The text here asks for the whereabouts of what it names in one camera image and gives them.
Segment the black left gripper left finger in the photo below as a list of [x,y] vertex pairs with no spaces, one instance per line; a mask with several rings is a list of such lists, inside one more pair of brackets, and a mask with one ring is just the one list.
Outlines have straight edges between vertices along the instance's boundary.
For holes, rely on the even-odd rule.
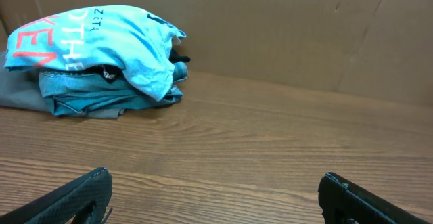
[[100,224],[112,213],[112,176],[105,167],[81,177],[5,215],[6,224]]

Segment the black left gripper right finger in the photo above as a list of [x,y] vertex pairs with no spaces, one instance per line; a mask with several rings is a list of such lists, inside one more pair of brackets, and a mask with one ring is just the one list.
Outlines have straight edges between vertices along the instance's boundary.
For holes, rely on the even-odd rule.
[[333,172],[318,187],[325,224],[428,224]]

